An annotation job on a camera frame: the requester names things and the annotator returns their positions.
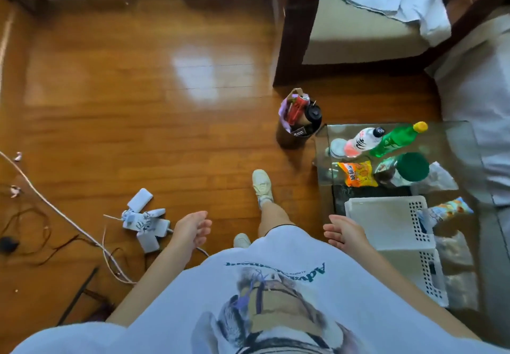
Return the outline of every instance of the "yellow snack package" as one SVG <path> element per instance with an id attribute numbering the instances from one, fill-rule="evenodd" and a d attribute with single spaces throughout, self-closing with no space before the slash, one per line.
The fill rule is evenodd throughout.
<path id="1" fill-rule="evenodd" d="M 378 186 L 372 175 L 372 163 L 370 161 L 361 163 L 340 163 L 337 165 L 345 171 L 345 184 L 353 188 L 361 186 Z"/>

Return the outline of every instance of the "glass tabletop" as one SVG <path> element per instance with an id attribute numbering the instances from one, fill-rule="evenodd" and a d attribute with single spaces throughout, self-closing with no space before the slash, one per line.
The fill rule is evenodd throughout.
<path id="1" fill-rule="evenodd" d="M 510 306 L 510 258 L 470 123 L 429 123 L 428 130 L 419 134 L 412 144 L 381 158 L 371 157 L 367 151 L 357 158 L 338 159 L 329 151 L 329 146 L 334 139 L 354 138 L 363 128 L 381 126 L 386 132 L 390 132 L 401 125 L 404 124 L 337 124 L 325 125 L 317 132 L 315 165 L 323 221 L 329 222 L 330 214 L 345 215 L 345 203 L 350 198 L 413 196 L 414 191 L 412 187 L 407 186 L 392 189 L 382 185 L 349 187 L 345 183 L 346 174 L 334 163 L 361 163 L 370 160 L 375 170 L 377 165 L 386 158 L 405 152 L 420 152 L 429 163 L 438 162 L 455 179 L 459 189 L 422 194 L 427 206 L 430 208 L 461 196 L 474 210 L 473 215 L 456 216 L 433 228 L 433 233 L 440 237 L 452 237 L 457 231 L 462 232 L 474 260 L 474 266 L 460 266 L 440 256 L 443 274 L 448 278 L 455 279 L 458 277 L 456 275 L 465 272 L 474 272 L 476 275 L 478 304 L 472 307 L 475 309 L 456 306 L 456 299 L 459 296 L 462 299 L 462 294 L 450 293 L 452 290 L 447 287 L 448 298 L 451 298 L 449 310 L 484 340 L 508 346 L 502 333 L 510 331 L 508 309 Z M 502 312 L 501 307 L 504 305 L 507 306 L 506 311 Z"/>

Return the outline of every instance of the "green jar lid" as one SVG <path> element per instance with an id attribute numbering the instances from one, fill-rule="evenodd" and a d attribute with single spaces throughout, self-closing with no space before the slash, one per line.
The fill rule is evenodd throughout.
<path id="1" fill-rule="evenodd" d="M 428 176 L 429 165 L 419 152 L 406 152 L 397 157 L 396 169 L 402 178 L 409 182 L 418 182 Z"/>

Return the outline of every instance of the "forearm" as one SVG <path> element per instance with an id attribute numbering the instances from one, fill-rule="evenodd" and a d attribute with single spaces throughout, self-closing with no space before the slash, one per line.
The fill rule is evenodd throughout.
<path id="1" fill-rule="evenodd" d="M 182 272 L 189 259 L 186 248 L 170 242 L 107 322 L 126 327 L 133 323 Z"/>
<path id="2" fill-rule="evenodd" d="M 430 299 L 412 282 L 400 274 L 379 252 L 371 246 L 356 254 L 354 259 L 415 310 L 425 315 L 445 331 L 456 337 L 479 339 L 460 320 Z"/>

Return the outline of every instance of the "shoe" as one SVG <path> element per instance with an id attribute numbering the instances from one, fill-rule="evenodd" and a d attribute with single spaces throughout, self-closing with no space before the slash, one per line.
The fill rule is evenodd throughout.
<path id="1" fill-rule="evenodd" d="M 250 239 L 244 233 L 239 233 L 239 235 L 233 238 L 233 247 L 234 248 L 247 248 L 252 244 Z"/>
<path id="2" fill-rule="evenodd" d="M 262 201 L 266 199 L 274 202 L 273 193 L 271 192 L 271 179 L 264 170 L 255 170 L 252 174 L 253 188 L 258 199 L 258 207 L 261 207 Z"/>

